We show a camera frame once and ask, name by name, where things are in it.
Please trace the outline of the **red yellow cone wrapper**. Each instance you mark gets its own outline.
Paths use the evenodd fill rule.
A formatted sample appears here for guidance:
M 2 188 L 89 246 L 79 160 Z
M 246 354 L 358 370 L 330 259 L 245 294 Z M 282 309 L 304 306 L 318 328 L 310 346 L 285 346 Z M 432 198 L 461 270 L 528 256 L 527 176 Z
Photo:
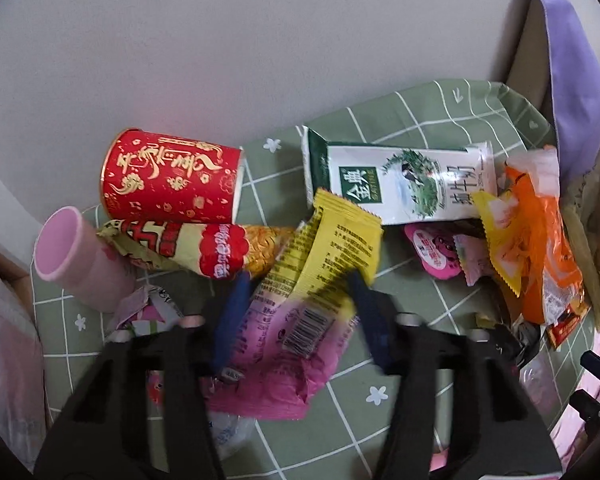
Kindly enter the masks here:
M 97 235 L 147 271 L 186 270 L 228 281 L 240 272 L 253 278 L 267 274 L 294 232 L 277 226 L 110 220 Z

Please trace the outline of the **pink plastic bottle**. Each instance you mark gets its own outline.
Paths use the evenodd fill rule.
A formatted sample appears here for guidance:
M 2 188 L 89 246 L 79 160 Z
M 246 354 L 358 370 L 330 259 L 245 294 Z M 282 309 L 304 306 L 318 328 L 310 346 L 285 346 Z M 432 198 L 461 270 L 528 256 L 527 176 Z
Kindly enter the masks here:
M 58 209 L 43 224 L 33 263 L 43 281 L 98 312 L 114 312 L 136 285 L 131 267 L 73 206 Z

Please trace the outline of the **pale pink candy wrapper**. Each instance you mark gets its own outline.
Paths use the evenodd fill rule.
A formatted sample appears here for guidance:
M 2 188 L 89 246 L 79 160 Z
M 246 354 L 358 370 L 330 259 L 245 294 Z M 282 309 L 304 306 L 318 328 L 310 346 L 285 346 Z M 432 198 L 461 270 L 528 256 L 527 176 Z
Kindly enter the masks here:
M 474 286 L 480 278 L 492 276 L 495 273 L 486 240 L 466 234 L 455 234 L 453 240 L 457 258 L 468 286 Z

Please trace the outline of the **red festive paper cup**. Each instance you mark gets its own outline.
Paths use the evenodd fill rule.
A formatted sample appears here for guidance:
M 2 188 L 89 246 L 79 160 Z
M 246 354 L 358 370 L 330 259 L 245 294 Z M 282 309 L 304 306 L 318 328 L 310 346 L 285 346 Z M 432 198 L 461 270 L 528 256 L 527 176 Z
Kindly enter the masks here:
M 100 201 L 117 220 L 232 223 L 244 180 L 240 148 L 129 128 L 100 170 Z

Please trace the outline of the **small clear white wrapper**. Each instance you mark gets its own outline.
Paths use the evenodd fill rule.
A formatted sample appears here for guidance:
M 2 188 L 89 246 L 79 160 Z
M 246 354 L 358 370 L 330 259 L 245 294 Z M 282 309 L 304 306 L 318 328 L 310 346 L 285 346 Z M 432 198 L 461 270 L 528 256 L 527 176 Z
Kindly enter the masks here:
M 167 332 L 183 317 L 169 293 L 156 285 L 144 285 L 120 301 L 106 328 L 107 342 L 125 342 Z

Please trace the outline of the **green white milk carton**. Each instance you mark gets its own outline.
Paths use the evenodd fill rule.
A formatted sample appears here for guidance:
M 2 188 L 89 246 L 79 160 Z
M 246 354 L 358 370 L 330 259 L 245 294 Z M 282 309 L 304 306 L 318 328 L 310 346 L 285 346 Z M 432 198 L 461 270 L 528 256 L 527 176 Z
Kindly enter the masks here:
M 498 190 L 489 142 L 460 150 L 398 148 L 330 142 L 306 127 L 301 149 L 309 202 L 322 188 L 385 226 L 476 218 L 472 196 Z

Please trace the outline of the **yellow orange small packet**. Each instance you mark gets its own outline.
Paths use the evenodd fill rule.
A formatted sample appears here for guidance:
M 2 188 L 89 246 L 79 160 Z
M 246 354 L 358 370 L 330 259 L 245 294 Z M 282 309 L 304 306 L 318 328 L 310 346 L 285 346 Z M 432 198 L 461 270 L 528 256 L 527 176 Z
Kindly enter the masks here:
M 529 235 L 519 200 L 512 192 L 500 196 L 486 191 L 471 195 L 483 226 L 493 269 L 519 297 L 529 271 Z

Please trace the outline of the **purple cloth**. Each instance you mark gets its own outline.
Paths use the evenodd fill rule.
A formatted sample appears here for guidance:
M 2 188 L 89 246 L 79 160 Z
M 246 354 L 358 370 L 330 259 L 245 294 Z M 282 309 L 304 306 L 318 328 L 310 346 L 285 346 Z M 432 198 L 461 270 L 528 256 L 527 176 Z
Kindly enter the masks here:
M 569 0 L 539 0 L 550 66 L 560 178 L 589 172 L 600 150 L 600 63 Z

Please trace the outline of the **pink yellow snack wrapper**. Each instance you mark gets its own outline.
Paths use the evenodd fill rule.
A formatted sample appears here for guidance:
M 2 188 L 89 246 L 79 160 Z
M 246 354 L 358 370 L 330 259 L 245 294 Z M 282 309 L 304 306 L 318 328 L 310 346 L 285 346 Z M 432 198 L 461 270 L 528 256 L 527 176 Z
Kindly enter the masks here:
M 318 190 L 250 299 L 232 357 L 207 386 L 211 411 L 256 419 L 302 419 L 336 372 L 358 319 L 348 277 L 375 278 L 380 219 Z

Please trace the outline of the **pink round jelly lid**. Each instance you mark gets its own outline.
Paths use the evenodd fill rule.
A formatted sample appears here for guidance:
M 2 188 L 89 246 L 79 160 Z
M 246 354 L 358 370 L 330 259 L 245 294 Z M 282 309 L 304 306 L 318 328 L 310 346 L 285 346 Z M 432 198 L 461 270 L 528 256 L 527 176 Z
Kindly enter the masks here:
M 410 223 L 403 231 L 428 274 L 446 281 L 462 273 L 454 232 L 443 223 Z

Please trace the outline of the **white plastic bag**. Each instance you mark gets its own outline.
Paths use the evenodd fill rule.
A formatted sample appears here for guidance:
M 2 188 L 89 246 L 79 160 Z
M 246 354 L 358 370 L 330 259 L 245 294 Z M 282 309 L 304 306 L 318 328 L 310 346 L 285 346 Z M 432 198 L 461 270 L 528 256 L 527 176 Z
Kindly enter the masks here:
M 0 437 L 32 470 L 46 437 L 43 357 L 31 315 L 0 277 Z

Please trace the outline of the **large orange snack bag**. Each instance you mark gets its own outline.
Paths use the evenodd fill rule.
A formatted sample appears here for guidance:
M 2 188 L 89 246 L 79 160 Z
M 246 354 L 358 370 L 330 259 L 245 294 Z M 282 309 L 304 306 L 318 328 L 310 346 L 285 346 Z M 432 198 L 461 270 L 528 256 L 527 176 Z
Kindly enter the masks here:
M 515 278 L 522 315 L 547 331 L 558 349 L 574 332 L 588 304 L 562 213 L 558 153 L 552 146 L 513 154 L 505 162 L 501 199 L 517 222 L 506 259 L 521 264 Z

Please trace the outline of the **black crumpled wrapper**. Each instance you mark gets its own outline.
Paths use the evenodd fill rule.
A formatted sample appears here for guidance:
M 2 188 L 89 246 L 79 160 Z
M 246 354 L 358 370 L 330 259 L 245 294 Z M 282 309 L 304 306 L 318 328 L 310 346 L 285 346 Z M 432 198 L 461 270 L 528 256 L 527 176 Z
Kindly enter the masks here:
M 475 322 L 478 330 L 488 335 L 488 341 L 517 370 L 531 362 L 540 351 L 541 327 L 538 324 L 518 318 L 513 325 L 507 325 L 480 313 L 475 315 Z

